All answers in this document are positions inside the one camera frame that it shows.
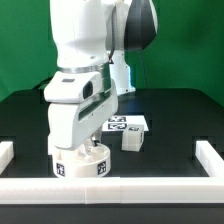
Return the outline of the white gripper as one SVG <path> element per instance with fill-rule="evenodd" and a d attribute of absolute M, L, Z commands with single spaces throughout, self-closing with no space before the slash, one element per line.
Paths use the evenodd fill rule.
<path fill-rule="evenodd" d="M 50 137 L 58 149 L 75 150 L 96 132 L 118 108 L 115 82 L 103 89 L 97 71 L 79 74 L 57 72 L 44 97 L 50 103 Z"/>

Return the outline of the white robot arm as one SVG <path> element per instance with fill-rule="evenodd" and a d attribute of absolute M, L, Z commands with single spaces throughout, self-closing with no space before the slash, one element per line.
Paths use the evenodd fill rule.
<path fill-rule="evenodd" d="M 114 50 L 142 50 L 157 34 L 152 0 L 50 0 L 56 72 L 44 89 L 50 140 L 74 150 L 118 108 L 109 61 Z"/>

